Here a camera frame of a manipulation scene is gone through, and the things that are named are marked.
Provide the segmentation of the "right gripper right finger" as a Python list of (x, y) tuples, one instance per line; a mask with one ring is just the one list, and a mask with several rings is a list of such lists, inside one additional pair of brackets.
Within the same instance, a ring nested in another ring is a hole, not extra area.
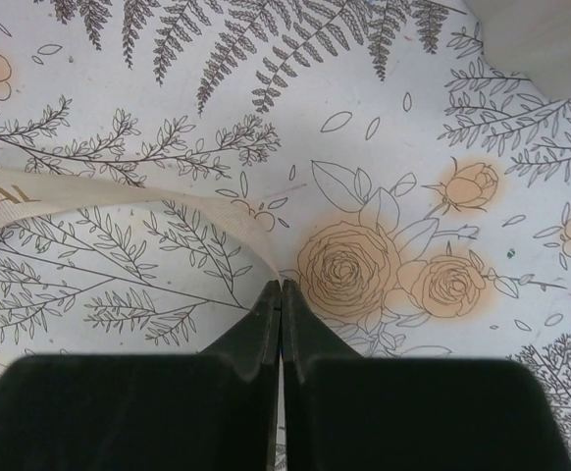
[(544, 390), (506, 359), (367, 358), (282, 288), (291, 470), (569, 470)]

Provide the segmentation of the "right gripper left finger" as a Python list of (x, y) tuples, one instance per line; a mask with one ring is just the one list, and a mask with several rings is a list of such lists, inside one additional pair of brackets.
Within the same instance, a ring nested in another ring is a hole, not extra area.
[(36, 354), (0, 378), (0, 470), (270, 470), (281, 287), (196, 354)]

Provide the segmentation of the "cream printed ribbon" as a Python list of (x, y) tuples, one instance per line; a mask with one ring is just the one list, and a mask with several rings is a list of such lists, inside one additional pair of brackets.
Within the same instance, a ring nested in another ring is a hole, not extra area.
[(0, 170), (0, 377), (43, 353), (194, 353), (278, 277), (221, 198)]

